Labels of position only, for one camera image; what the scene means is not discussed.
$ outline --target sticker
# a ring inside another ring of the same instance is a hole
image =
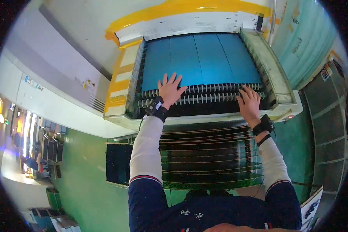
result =
[[[161,106],[161,102],[158,102],[157,105],[156,105],[156,110],[158,110]]]
[[[327,73],[327,70],[325,68],[322,69],[322,71],[321,71],[321,77],[324,81],[326,81],[330,77],[330,75]]]

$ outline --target blue board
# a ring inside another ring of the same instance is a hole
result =
[[[170,40],[161,39],[147,44],[142,91],[157,89],[157,81],[171,71]]]
[[[193,36],[180,36],[170,39],[171,72],[182,75],[180,86],[193,85],[201,82],[202,73],[199,56]]]
[[[238,35],[200,34],[147,43],[142,91],[157,89],[165,73],[182,75],[180,86],[260,83],[254,63]]]
[[[235,83],[260,83],[259,74],[241,38],[233,34],[218,34],[218,39],[227,56]]]
[[[191,85],[232,83],[232,71],[218,36],[205,34],[194,35],[194,38],[199,54],[202,79],[193,80]]]

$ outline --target white panel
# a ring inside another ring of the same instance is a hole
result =
[[[17,100],[22,73],[8,58],[0,56],[0,94],[11,102]]]
[[[116,35],[123,44],[141,35],[145,40],[152,40],[198,32],[239,32],[240,27],[255,29],[257,21],[257,15],[245,12],[196,12],[142,21]]]
[[[20,83],[17,104],[52,122],[99,137],[113,138],[134,133],[82,109],[46,88],[35,89],[24,80]]]
[[[120,67],[134,63],[138,49],[139,44],[126,48]]]
[[[131,77],[132,73],[133,73],[133,71],[131,71],[131,72],[124,72],[122,74],[119,74],[116,77],[116,81],[123,81],[123,80],[129,79]]]
[[[22,39],[50,66],[72,81],[78,79],[81,83],[91,80],[95,84],[93,90],[96,90],[99,80],[106,79],[54,29],[37,9],[23,12],[16,21],[12,34]]]

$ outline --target wristband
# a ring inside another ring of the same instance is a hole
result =
[[[262,140],[257,143],[258,147],[260,147],[262,143],[269,138],[270,138],[270,134],[267,134],[266,136],[264,136],[264,138],[262,138]]]

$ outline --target hand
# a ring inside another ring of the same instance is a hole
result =
[[[243,86],[244,90],[240,90],[242,98],[237,96],[237,101],[240,105],[240,113],[245,121],[253,129],[256,125],[260,123],[259,119],[259,95],[246,85]]]
[[[179,75],[175,80],[176,75],[177,74],[174,72],[168,81],[168,75],[165,74],[162,84],[160,80],[157,82],[158,95],[164,100],[162,107],[165,107],[167,110],[169,110],[170,106],[174,104],[187,89],[187,86],[183,86],[177,90],[179,82],[182,80],[182,75]]]

